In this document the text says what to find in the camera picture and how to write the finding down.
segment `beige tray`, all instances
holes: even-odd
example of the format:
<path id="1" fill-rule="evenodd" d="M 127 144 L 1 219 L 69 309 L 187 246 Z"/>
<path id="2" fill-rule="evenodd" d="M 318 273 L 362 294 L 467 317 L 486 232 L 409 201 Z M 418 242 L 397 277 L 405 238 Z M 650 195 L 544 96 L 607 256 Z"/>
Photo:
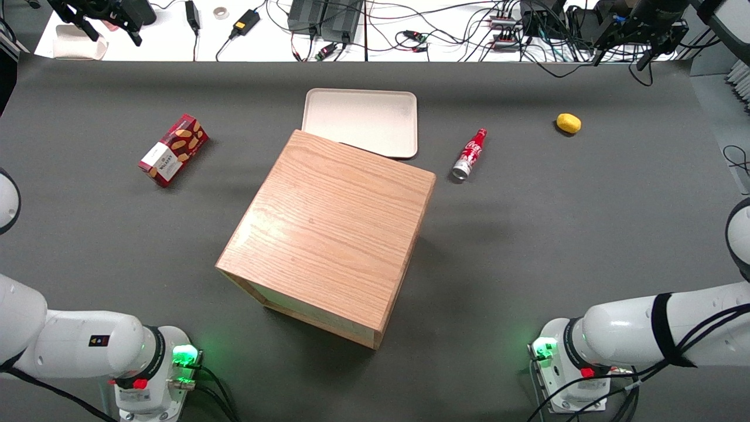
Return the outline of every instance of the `beige tray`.
<path id="1" fill-rule="evenodd" d="M 302 130 L 392 158 L 417 153 L 417 97 L 411 92 L 315 88 Z"/>

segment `black power supply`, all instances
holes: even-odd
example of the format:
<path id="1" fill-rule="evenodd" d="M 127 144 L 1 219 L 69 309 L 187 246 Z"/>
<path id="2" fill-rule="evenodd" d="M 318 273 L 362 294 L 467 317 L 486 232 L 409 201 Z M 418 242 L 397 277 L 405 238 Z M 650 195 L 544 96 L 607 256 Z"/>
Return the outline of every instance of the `black power supply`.
<path id="1" fill-rule="evenodd" d="M 200 18 L 198 17 L 198 8 L 195 7 L 193 0 L 187 0 L 185 2 L 185 17 L 187 18 L 187 24 L 193 29 L 193 33 L 198 36 L 200 30 Z"/>
<path id="2" fill-rule="evenodd" d="M 229 34 L 229 39 L 232 40 L 237 38 L 239 35 L 245 36 L 248 32 L 260 21 L 260 15 L 258 12 L 248 9 L 244 15 L 242 15 L 237 22 L 232 26 L 232 32 Z"/>

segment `wood grain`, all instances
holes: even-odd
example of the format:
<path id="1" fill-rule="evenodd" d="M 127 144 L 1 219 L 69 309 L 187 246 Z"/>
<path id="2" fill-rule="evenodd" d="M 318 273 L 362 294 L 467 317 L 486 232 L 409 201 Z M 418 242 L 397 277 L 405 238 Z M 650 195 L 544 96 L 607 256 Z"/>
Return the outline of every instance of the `wood grain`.
<path id="1" fill-rule="evenodd" d="M 368 327 L 379 344 L 435 179 L 295 131 L 216 267 Z"/>

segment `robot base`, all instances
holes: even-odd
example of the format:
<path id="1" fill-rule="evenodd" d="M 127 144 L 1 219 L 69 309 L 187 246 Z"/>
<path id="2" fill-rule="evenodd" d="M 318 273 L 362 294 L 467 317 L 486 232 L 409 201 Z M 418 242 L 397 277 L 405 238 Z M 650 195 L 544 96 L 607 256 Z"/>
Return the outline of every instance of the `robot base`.
<path id="1" fill-rule="evenodd" d="M 547 359 L 535 361 L 537 376 L 544 397 L 549 397 L 563 385 L 570 381 L 582 378 L 581 371 L 571 362 L 563 344 L 563 334 L 570 320 L 558 318 L 548 322 L 541 329 L 539 338 L 529 345 L 532 358 L 538 357 L 537 350 L 545 350 Z M 552 413 L 573 413 L 581 410 L 584 406 L 609 393 L 610 380 L 595 379 L 580 381 L 567 387 L 550 400 Z M 607 399 L 603 399 L 586 409 L 585 411 L 603 411 L 606 408 Z"/>
<path id="2" fill-rule="evenodd" d="M 189 345 L 190 339 L 177 327 L 159 327 L 164 336 L 164 360 L 156 375 L 148 380 L 148 390 L 122 390 L 115 386 L 115 397 L 120 409 L 120 420 L 132 422 L 176 422 L 185 403 L 186 390 L 170 387 L 168 380 L 181 377 L 193 378 L 193 369 L 176 366 L 172 361 L 172 350 L 177 345 Z M 155 388 L 163 386 L 163 392 Z M 161 398 L 158 409 L 154 410 L 153 401 Z"/>

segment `coca-cola logo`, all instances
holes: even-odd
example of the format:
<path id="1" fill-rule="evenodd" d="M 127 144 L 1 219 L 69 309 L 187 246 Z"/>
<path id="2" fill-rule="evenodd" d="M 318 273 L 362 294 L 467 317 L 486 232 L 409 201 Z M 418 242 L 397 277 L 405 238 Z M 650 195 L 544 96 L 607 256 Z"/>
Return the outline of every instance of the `coca-cola logo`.
<path id="1" fill-rule="evenodd" d="M 466 149 L 471 149 L 473 152 L 481 152 L 482 148 L 473 140 L 469 141 L 466 145 Z"/>

